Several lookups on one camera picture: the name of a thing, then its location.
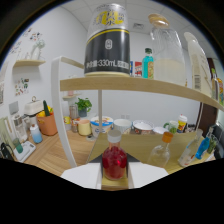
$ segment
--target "red jar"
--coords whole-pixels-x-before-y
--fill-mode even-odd
[[[104,174],[110,180],[118,180],[124,176],[127,164],[127,154],[120,147],[121,132],[110,130],[107,139],[109,147],[102,155]]]

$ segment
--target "can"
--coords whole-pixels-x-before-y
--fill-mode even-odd
[[[98,6],[90,21],[84,62],[85,76],[130,77],[130,39],[126,9]]]

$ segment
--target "lid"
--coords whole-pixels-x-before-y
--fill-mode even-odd
[[[181,121],[186,121],[187,122],[187,117],[185,117],[184,115],[180,115],[179,116],[179,120],[181,120]]]
[[[111,143],[120,142],[121,141],[121,132],[119,130],[108,131],[107,140]]]
[[[93,117],[90,123],[99,126],[99,116]],[[111,117],[102,116],[102,126],[108,126],[113,124],[113,119]]]
[[[185,39],[186,39],[187,42],[194,40],[194,41],[196,41],[198,43],[197,38],[192,33],[185,32],[184,33],[184,37],[185,37]]]
[[[149,14],[148,19],[149,19],[149,22],[153,24],[155,27],[158,27],[158,28],[169,27],[168,20],[160,14],[157,14],[157,13]]]
[[[167,131],[163,133],[163,138],[162,138],[162,140],[163,140],[164,142],[166,142],[166,143],[170,143],[171,140],[172,140],[172,138],[173,138],[173,134],[172,134],[172,133],[167,132]]]
[[[201,129],[197,130],[197,136],[198,138],[202,136],[203,131]]]
[[[148,53],[148,54],[152,53],[152,49],[151,48],[146,48],[145,53]]]

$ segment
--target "cup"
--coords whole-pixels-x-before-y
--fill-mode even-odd
[[[119,130],[121,134],[129,134],[131,131],[132,122],[126,119],[117,119],[114,121],[113,129]]]
[[[90,120],[80,120],[78,123],[78,132],[80,135],[90,135],[92,133]]]
[[[179,123],[177,121],[170,121],[163,125],[164,128],[166,128],[166,126],[168,126],[168,131],[170,133],[175,134],[177,132]]]
[[[18,139],[18,138],[15,138],[12,142],[13,142],[13,144],[15,145],[17,152],[18,152],[18,153],[22,153],[22,152],[23,152],[23,147],[22,147],[22,145],[20,144],[19,139]]]

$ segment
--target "label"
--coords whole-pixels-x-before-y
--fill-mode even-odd
[[[153,61],[148,62],[148,78],[154,79],[153,76]]]
[[[71,119],[72,126],[78,126],[79,121],[80,121],[80,117]]]
[[[70,117],[64,116],[63,118],[65,124],[71,124]]]

